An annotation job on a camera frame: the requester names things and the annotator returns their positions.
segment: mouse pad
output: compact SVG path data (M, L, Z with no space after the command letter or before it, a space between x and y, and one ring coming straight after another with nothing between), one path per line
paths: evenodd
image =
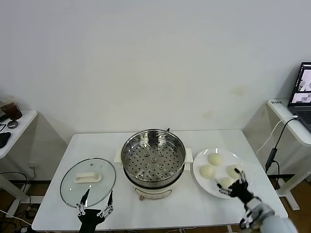
M0 133L0 148L5 147L5 145L8 142L10 136L11 136L10 132Z

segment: computer mouse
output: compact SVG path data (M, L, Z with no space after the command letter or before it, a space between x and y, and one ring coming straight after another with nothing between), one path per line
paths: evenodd
M9 121L7 126L9 129L15 129L18 126L18 122L17 122L17 120L11 120L11 121Z

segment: white table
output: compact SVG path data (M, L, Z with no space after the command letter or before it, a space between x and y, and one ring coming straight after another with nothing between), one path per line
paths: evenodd
M287 217L280 199L240 130L178 131L173 132L191 148L194 156L205 148L220 147L239 155L252 172L250 190L269 204L276 214ZM66 205L60 197L59 187L65 173L79 161L100 157L114 161L116 150L133 133L76 134L52 179L49 189L33 222L36 231L78 231L81 223L77 210ZM195 182L192 172L185 171L172 194L159 200L139 200L132 190L122 167L116 168L113 188L114 211L96 230L150 229L237 224L245 210L238 199L216 198ZM102 209L107 198L92 208Z
M287 117L292 117L293 114L287 108L289 100L286 99L272 99L268 100L268 106L273 110L273 112L280 119ZM298 140L298 142L303 145L311 146L311 133L301 124L298 120L293 120L287 124L287 128L293 134L293 136ZM310 160L306 159L305 165L300 166L296 174L290 178L286 183L283 179L278 180L280 189L277 190L279 197L285 197L291 209L299 210L299 205L291 194L291 190L296 187L300 182L307 178L311 174Z
M24 131L28 128L30 123L37 116L37 111L35 110L22 110L21 112L23 116L17 120L18 126L15 129L9 129L6 126L1 131L1 133L10 132L11 137L9 138L5 147L0 149L0 159L4 158L7 155L7 153L14 146L19 137L24 133ZM7 119L6 121L1 122L1 124L7 124L9 121L10 119ZM0 187L16 198L8 211L10 215L15 214L20 203L29 203L29 197L26 195L26 192L30 188L30 184L23 185L21 189L18 189L15 185L9 182L3 175L0 175ZM41 203L42 199L43 197L31 196L31 203Z

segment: white wall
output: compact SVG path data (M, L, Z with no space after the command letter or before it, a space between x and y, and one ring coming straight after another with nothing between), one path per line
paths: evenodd
M0 93L74 133L243 128L311 59L308 0L2 0ZM32 155L39 159L40 154Z

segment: glass lid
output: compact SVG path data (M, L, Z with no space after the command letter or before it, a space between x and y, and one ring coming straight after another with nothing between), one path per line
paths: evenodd
M60 184L63 201L76 207L82 196L90 189L86 207L102 201L112 190L116 181L116 171L105 159L85 159L73 166Z

